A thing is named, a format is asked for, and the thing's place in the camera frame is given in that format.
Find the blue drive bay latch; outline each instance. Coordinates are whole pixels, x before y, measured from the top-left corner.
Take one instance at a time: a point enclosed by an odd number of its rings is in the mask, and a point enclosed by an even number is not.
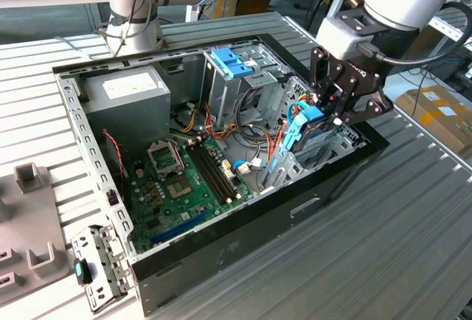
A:
[[[244,77],[254,73],[253,68],[244,64],[241,57],[231,49],[213,49],[212,57],[230,78]]]

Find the motherboard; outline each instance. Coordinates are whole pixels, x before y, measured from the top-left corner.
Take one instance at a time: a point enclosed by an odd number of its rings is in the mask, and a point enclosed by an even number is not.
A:
[[[252,198],[213,138],[162,142],[147,152],[125,166],[131,239],[139,253]]]

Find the slotted metal table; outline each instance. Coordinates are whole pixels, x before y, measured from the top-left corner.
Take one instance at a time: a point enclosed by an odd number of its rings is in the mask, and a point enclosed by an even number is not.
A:
[[[164,26],[171,46],[267,32],[306,66],[313,38],[277,13]],[[70,240],[101,223],[51,67],[109,56],[95,35],[0,46],[0,173],[47,166]],[[472,297],[472,169],[399,111],[371,121],[390,146],[337,201],[158,310],[154,319],[454,319]],[[139,319],[130,293],[93,316],[75,275],[3,319]]]

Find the red cable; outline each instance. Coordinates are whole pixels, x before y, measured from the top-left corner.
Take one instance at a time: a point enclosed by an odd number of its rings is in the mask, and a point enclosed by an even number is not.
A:
[[[117,150],[118,161],[119,161],[119,174],[121,175],[121,194],[124,195],[125,194],[125,174],[123,173],[123,162],[121,159],[121,152],[119,151],[118,143],[117,141],[115,141],[115,138],[113,138],[111,134],[109,134],[108,132],[103,132],[103,134],[111,140],[111,142],[115,146],[115,149]]]

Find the yellow wire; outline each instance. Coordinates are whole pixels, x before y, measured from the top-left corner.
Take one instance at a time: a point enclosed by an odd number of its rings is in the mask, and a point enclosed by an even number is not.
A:
[[[190,120],[189,125],[181,131],[182,133],[187,133],[187,132],[189,132],[190,130],[192,130],[193,125],[195,124],[195,115],[196,115],[196,114],[197,114],[197,111],[194,110],[193,113],[192,113],[192,119]]]

